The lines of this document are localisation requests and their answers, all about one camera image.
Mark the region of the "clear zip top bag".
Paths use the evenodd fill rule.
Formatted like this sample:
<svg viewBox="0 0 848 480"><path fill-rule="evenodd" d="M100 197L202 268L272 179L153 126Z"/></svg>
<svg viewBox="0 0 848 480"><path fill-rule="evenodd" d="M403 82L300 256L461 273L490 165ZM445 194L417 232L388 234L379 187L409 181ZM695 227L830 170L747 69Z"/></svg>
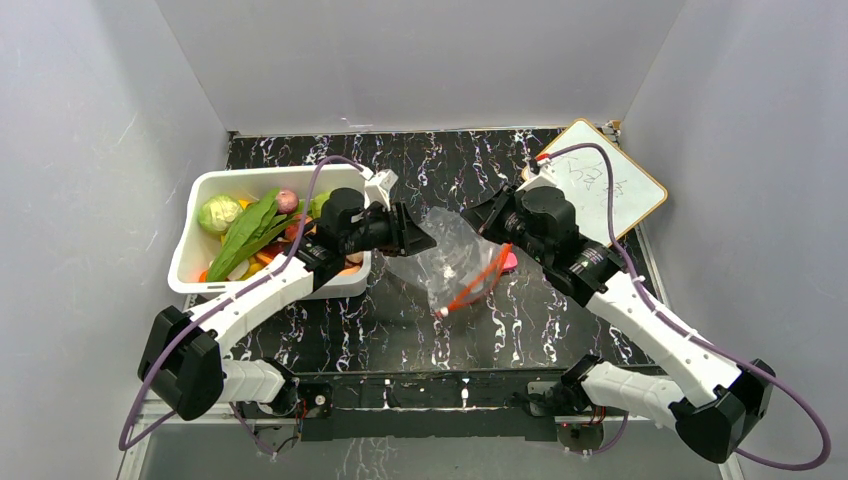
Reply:
<svg viewBox="0 0 848 480"><path fill-rule="evenodd" d="M388 257L388 271L427 293L430 309L439 317L469 306L494 289L512 246L477 235L460 214L431 208L421 228L437 246L410 257Z"/></svg>

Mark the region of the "green leafy vegetable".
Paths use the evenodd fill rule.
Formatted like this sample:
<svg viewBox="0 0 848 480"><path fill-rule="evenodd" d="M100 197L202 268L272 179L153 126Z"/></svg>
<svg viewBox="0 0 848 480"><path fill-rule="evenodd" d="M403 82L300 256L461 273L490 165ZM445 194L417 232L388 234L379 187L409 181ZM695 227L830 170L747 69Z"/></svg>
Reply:
<svg viewBox="0 0 848 480"><path fill-rule="evenodd" d="M231 224L224 234L211 234L219 237L221 247L209 267L201 273L201 282L223 282L240 279L249 267L248 259L283 234L289 226L296 226L299 215L309 209L308 203L300 199L295 213L281 215L277 213L275 196L281 188L268 190L259 200L249 202L236 200L243 212Z"/></svg>

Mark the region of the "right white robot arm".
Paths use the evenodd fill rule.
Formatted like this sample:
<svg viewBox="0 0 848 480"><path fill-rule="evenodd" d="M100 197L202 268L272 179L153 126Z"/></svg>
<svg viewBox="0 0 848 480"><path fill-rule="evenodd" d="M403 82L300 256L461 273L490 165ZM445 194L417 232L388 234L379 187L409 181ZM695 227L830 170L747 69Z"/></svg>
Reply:
<svg viewBox="0 0 848 480"><path fill-rule="evenodd" d="M713 463L725 462L764 416L771 386L700 346L681 320L665 324L654 298L640 297L623 257L580 232L561 190L506 186L461 216L484 239L523 250L556 290L623 332L667 375L648 376L586 355L552 387L528 394L537 412L623 410L674 430Z"/></svg>

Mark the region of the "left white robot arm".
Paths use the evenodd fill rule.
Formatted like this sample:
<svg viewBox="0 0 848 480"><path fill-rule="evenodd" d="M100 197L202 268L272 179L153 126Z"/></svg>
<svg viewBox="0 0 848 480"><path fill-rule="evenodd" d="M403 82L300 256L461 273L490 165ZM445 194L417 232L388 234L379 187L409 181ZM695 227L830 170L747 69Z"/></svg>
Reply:
<svg viewBox="0 0 848 480"><path fill-rule="evenodd" d="M412 256L436 244L404 204L367 204L357 190L336 189L318 219L300 220L295 240L245 285L188 311L168 307L156 316L139 366L143 386L186 421L222 402L254 402L286 416L299 400L295 374L272 359L235 361L225 354L338 276L347 256L371 250Z"/></svg>

